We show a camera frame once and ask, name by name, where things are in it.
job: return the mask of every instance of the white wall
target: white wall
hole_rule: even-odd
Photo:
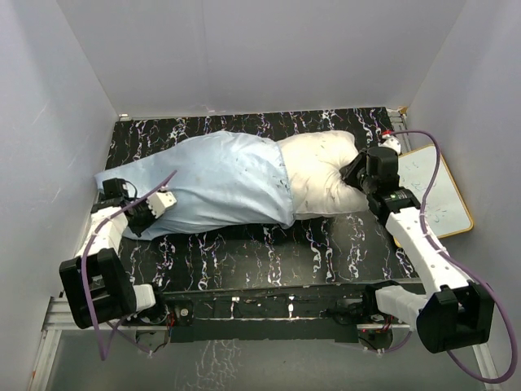
[[[54,0],[0,0],[0,389],[24,389],[116,120]]]
[[[469,0],[410,106],[409,128],[440,140],[475,219],[447,247],[490,282],[521,336],[519,37],[520,2]],[[491,350],[504,372],[510,347],[498,317],[496,325]],[[521,389],[521,373],[506,389]]]
[[[58,0],[119,113],[409,105],[464,0]]]

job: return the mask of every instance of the white pillow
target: white pillow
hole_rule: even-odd
[[[340,177],[339,170],[358,155],[352,134],[344,130],[296,134],[278,144],[297,220],[368,209],[366,196]]]

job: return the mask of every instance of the gray floor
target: gray floor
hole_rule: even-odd
[[[216,340],[168,345],[148,358],[116,338],[108,360],[101,362],[92,331],[64,332],[47,390],[484,389],[447,354],[429,354],[416,336],[381,358],[359,346],[328,340]],[[477,369],[471,349],[461,356]]]

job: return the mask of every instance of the black platform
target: black platform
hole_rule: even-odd
[[[218,130],[274,140],[346,130],[362,148],[376,145],[380,134],[391,128],[385,108],[124,121],[116,123],[107,168]],[[246,225],[151,242],[123,239],[120,257],[135,283],[154,281],[167,294],[417,277],[369,212],[297,222],[288,230]]]

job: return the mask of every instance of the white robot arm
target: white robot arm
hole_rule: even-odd
[[[72,316],[79,328],[92,326],[81,279],[81,256],[92,236],[94,241],[88,248],[86,261],[90,295],[98,321],[106,322],[155,309],[147,314],[152,319],[159,317],[164,309],[164,305],[158,303],[160,294],[151,283],[132,285],[117,252],[123,231],[127,227],[140,236],[177,201],[171,191],[162,188],[142,203],[116,215],[133,201],[124,179],[113,178],[103,182],[103,200],[92,208],[90,228],[83,246],[72,260],[62,262],[59,267]]]
[[[414,194],[399,186],[397,153],[389,147],[369,148],[341,173],[349,186],[366,194],[371,212],[400,242],[426,292],[407,292],[394,281],[370,284],[363,294],[364,315],[389,314],[408,323],[432,353],[487,342],[493,299],[427,240],[446,252],[428,224],[423,232]]]

